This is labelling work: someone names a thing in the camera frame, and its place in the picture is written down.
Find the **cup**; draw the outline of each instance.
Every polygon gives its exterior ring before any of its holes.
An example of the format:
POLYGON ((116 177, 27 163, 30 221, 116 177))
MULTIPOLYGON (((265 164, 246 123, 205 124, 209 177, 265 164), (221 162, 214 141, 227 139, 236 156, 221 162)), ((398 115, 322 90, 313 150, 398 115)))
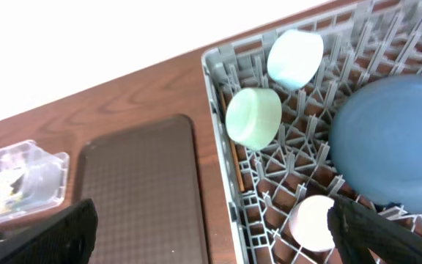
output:
POLYGON ((275 91, 242 89, 232 98, 227 109, 227 134, 238 144, 261 150, 275 138, 281 115, 281 101, 275 91))
POLYGON ((322 57, 323 40, 319 34, 290 29, 273 44, 267 71, 284 88, 300 89, 314 77, 322 57))
POLYGON ((327 217, 334 203, 330 197, 313 195, 291 210, 289 230, 301 246, 312 252, 324 252, 335 247, 327 217))

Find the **white wall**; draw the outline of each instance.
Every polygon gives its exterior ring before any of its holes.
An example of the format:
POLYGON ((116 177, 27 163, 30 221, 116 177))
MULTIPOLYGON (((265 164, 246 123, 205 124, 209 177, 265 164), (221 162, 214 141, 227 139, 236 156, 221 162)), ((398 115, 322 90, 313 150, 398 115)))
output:
POLYGON ((326 1, 0 1, 0 120, 326 1))

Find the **green cup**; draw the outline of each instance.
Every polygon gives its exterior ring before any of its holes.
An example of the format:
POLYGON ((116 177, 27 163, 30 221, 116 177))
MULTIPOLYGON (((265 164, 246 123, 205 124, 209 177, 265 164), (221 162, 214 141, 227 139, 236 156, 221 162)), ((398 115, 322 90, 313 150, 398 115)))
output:
POLYGON ((238 144, 261 150, 275 138, 281 115, 281 102, 275 91, 242 89, 232 98, 227 109, 227 134, 238 144))

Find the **wooden surface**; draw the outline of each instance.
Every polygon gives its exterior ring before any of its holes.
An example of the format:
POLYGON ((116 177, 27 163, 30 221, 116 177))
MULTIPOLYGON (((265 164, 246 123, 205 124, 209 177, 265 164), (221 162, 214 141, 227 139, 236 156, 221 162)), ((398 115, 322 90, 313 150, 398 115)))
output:
MULTIPOLYGON (((207 48, 218 44, 296 21, 347 2, 350 1, 336 1, 317 7, 2 120, 0 147, 33 139, 50 153, 68 153, 71 157, 70 176, 63 204, 68 206, 73 201, 78 156, 87 142, 173 114, 185 114, 193 120, 195 128, 201 200, 211 263, 235 263, 201 55, 207 48)), ((44 219, 56 210, 0 228, 27 225, 44 219)))

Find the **gray dish rack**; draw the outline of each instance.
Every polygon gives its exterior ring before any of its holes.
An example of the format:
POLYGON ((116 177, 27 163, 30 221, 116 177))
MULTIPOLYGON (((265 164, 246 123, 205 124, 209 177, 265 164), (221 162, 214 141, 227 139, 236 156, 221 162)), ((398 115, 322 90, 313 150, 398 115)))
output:
POLYGON ((353 92, 379 78, 422 74, 422 1, 347 4, 212 48, 202 64, 237 262, 339 263, 336 249, 313 253, 290 234, 291 208, 312 194, 342 194, 422 235, 422 215, 397 206, 379 208, 356 194, 336 173, 327 142, 335 113, 353 92), (292 92, 266 73, 271 46, 288 29, 317 32, 325 46, 311 82, 292 92), (244 87, 274 89, 281 97, 283 118, 278 134, 263 150, 237 145, 236 163, 245 188, 240 191, 223 103, 244 87))

